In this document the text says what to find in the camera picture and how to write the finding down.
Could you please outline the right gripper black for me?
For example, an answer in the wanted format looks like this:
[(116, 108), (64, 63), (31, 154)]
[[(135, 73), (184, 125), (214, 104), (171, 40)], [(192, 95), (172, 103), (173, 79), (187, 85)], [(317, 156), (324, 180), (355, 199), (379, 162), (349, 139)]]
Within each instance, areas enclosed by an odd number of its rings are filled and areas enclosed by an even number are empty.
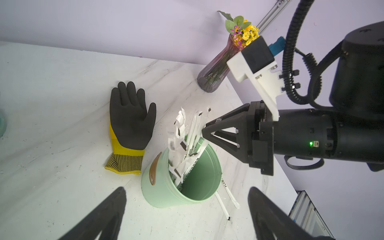
[[(248, 145), (247, 113), (251, 116)], [(238, 133), (224, 132), (235, 128)], [(235, 110), (207, 123), (203, 137), (234, 156), (262, 175), (274, 175), (274, 121), (264, 101), (244, 104)]]

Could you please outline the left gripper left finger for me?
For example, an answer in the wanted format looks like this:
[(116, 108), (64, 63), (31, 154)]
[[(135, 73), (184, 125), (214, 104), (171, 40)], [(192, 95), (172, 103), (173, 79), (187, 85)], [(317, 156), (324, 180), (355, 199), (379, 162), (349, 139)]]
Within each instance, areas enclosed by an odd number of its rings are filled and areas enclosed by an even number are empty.
[(61, 237), (62, 240), (116, 240), (127, 203), (126, 191), (117, 188), (76, 226)]

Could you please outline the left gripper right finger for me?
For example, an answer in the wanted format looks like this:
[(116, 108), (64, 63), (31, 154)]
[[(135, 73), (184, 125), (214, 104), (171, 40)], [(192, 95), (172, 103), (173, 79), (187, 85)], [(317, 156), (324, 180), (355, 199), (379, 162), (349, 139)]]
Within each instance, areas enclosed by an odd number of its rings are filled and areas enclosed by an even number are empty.
[(312, 237), (290, 219), (258, 188), (250, 188), (248, 204), (258, 240), (331, 240)]

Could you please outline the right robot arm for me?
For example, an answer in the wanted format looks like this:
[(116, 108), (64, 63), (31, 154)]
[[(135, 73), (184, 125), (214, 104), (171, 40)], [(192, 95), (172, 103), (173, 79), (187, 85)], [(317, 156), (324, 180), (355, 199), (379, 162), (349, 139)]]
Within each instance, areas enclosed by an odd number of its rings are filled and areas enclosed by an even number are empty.
[(263, 175), (274, 174), (274, 156), (312, 160), (305, 171), (326, 159), (384, 168), (384, 24), (377, 22), (345, 36), (319, 63), (306, 55), (310, 82), (301, 96), (294, 81), (297, 39), (313, 2), (300, 1), (283, 44), (252, 39), (246, 23), (234, 33), (246, 47), (228, 60), (238, 82), (249, 79), (261, 100), (217, 118), (203, 138)]

